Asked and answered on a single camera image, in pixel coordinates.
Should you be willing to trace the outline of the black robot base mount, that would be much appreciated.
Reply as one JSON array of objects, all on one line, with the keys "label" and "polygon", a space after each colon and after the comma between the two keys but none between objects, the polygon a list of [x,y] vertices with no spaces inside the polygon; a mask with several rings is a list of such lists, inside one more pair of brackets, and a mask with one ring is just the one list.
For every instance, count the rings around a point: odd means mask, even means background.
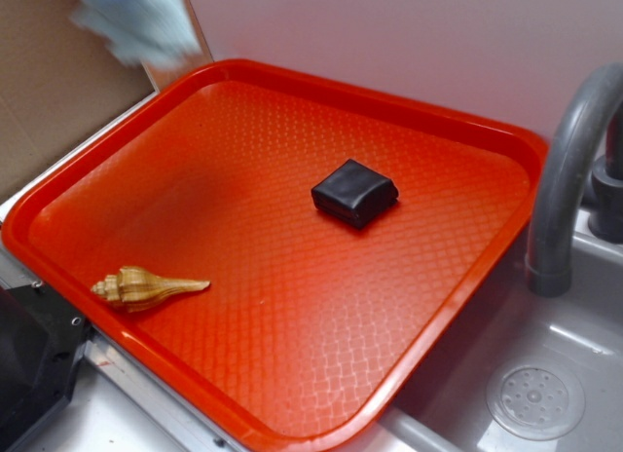
[{"label": "black robot base mount", "polygon": [[43,282],[1,291],[1,449],[21,451],[72,400],[91,324]]}]

